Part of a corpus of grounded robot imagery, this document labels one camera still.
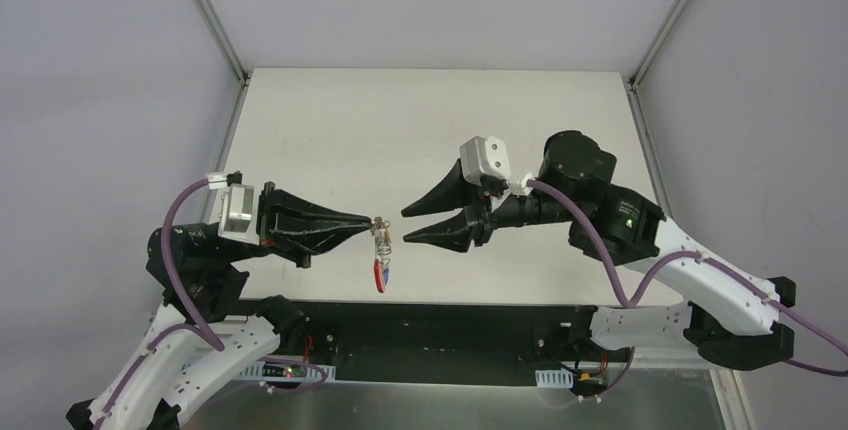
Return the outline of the steel key holder red handle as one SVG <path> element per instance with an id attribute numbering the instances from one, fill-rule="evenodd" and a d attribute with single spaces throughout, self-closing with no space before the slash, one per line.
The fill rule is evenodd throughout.
<path id="1" fill-rule="evenodd" d="M 391 262 L 391 253 L 392 253 L 392 242 L 391 246 L 381 246 L 379 237 L 377 236 L 377 232 L 380 229 L 387 228 L 390 232 L 390 222 L 385 220 L 384 218 L 377 216 L 372 221 L 371 226 L 371 235 L 374 240 L 374 261 L 373 261 L 373 272 L 374 279 L 377 291 L 379 293 L 384 293 L 386 291 L 387 285 L 382 284 L 381 271 L 384 268 L 388 268 L 390 271 L 390 262 Z"/>

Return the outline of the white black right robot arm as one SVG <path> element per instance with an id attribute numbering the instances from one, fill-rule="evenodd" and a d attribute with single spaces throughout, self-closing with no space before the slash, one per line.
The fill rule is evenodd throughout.
<path id="1" fill-rule="evenodd" d="M 465 253 L 503 228 L 565 223 L 568 243 L 604 267 L 616 305 L 577 310 L 567 338 L 583 360 L 604 350 L 694 351 L 731 370 L 790 360 L 793 330 L 780 320 L 795 283 L 762 279 L 715 256 L 654 202 L 612 181 L 616 157 L 576 130 L 551 135 L 539 171 L 511 175 L 505 143 L 475 137 L 448 174 L 402 210 L 404 217 L 446 213 L 413 231 L 408 243 Z"/>

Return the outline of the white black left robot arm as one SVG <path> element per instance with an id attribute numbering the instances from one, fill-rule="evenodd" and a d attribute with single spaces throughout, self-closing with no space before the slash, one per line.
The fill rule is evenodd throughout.
<path id="1" fill-rule="evenodd" d="M 325 383 L 309 360 L 306 315 L 282 295 L 243 299 L 240 261 L 274 255 L 299 268 L 371 230 L 370 217 L 332 210 L 240 172 L 210 173 L 169 207 L 147 245 L 163 288 L 141 342 L 96 398 L 70 407 L 75 429 L 178 429 L 249 366 L 292 366 L 299 390 Z"/>

